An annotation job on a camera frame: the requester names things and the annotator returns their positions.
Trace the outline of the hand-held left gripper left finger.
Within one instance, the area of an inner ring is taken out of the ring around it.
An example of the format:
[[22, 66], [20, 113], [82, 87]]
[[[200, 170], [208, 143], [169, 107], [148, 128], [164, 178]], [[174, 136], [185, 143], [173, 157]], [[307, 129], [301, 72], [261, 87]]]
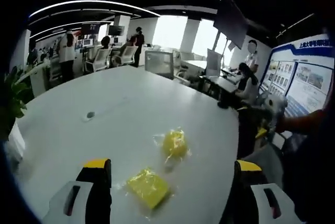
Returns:
[[88, 161], [49, 203], [42, 223], [110, 223], [111, 160]]

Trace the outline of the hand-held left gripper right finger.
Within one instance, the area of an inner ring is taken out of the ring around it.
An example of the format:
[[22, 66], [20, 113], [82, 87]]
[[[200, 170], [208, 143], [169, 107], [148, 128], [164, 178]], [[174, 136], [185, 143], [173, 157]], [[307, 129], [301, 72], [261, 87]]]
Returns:
[[258, 165], [237, 160], [234, 168], [234, 223], [301, 223], [293, 201]]

